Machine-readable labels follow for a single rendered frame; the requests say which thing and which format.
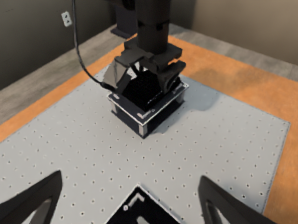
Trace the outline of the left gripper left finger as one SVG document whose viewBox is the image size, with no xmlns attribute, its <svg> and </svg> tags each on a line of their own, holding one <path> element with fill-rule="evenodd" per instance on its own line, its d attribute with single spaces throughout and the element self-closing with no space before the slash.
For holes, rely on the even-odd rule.
<svg viewBox="0 0 298 224">
<path fill-rule="evenodd" d="M 62 172 L 56 170 L 14 197 L 0 203 L 0 224 L 50 224 L 63 188 Z"/>
</svg>

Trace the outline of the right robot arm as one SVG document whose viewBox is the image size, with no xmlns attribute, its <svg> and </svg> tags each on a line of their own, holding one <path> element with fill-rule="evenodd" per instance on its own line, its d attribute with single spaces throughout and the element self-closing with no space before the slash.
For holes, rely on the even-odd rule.
<svg viewBox="0 0 298 224">
<path fill-rule="evenodd" d="M 136 19 L 145 25 L 156 25 L 166 22 L 170 18 L 171 0 L 104 0 L 129 11 L 135 10 Z M 118 86 L 115 86 L 106 78 L 102 82 L 113 86 L 110 91 L 114 94 L 122 94 L 132 76 L 128 73 L 124 76 Z"/>
</svg>

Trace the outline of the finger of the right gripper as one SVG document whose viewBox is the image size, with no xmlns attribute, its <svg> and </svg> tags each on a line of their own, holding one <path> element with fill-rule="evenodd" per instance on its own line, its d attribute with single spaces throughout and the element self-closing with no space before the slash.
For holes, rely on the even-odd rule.
<svg viewBox="0 0 298 224">
<path fill-rule="evenodd" d="M 123 50 L 121 52 L 121 55 L 124 54 L 124 53 L 126 53 L 127 51 L 129 51 L 129 50 L 128 49 L 127 50 Z M 143 69 L 144 69 L 143 66 L 139 65 L 139 71 L 138 71 L 138 69 L 136 68 L 135 64 L 133 66 L 131 66 L 130 68 L 133 70 L 133 72 L 135 73 L 136 76 L 138 76 L 139 74 L 141 74 L 143 72 Z"/>
<path fill-rule="evenodd" d="M 162 93 L 165 95 L 169 89 L 171 88 L 173 82 L 175 81 L 175 79 L 179 76 L 179 74 L 184 70 L 184 68 L 186 67 L 186 63 L 181 61 L 181 60 L 178 60 L 176 62 L 177 64 L 181 65 L 181 69 L 179 71 L 177 71 L 175 74 L 173 74 L 171 77 L 169 77 L 168 79 L 164 80 L 162 78 L 160 78 L 159 76 L 157 76 L 157 79 L 159 81 L 159 84 L 160 84 L 160 87 L 161 87 L 161 90 L 162 90 Z M 168 84 L 167 84 L 167 81 Z"/>
</svg>

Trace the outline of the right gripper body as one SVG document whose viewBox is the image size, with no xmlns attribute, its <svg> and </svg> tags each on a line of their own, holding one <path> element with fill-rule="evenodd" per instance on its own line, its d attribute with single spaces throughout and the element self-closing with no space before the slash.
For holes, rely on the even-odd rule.
<svg viewBox="0 0 298 224">
<path fill-rule="evenodd" d="M 115 56 L 103 77 L 118 86 L 129 68 L 137 62 L 164 80 L 179 71 L 181 65 L 175 62 L 168 65 L 182 57 L 183 49 L 168 42 L 170 18 L 167 21 L 156 28 L 156 25 L 143 26 L 136 19 L 137 35 L 124 42 L 124 50 L 129 51 Z"/>
</svg>

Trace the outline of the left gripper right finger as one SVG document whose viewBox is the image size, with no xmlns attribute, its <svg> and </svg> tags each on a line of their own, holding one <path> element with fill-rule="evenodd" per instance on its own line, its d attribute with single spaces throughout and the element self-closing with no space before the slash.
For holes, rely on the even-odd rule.
<svg viewBox="0 0 298 224">
<path fill-rule="evenodd" d="M 205 224 L 223 224 L 218 210 L 230 224 L 277 224 L 205 175 L 200 178 L 198 195 Z"/>
</svg>

